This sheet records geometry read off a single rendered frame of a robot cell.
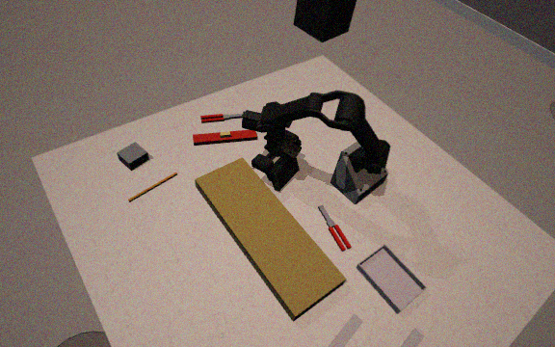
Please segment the tan rectangular panel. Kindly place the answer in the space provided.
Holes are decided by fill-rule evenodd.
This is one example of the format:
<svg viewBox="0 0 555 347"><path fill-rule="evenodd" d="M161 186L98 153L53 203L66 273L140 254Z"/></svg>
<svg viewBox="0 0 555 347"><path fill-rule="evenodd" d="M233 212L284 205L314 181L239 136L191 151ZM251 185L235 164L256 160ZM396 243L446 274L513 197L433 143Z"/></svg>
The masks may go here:
<svg viewBox="0 0 555 347"><path fill-rule="evenodd" d="M293 322L345 282L243 157L195 183Z"/></svg>

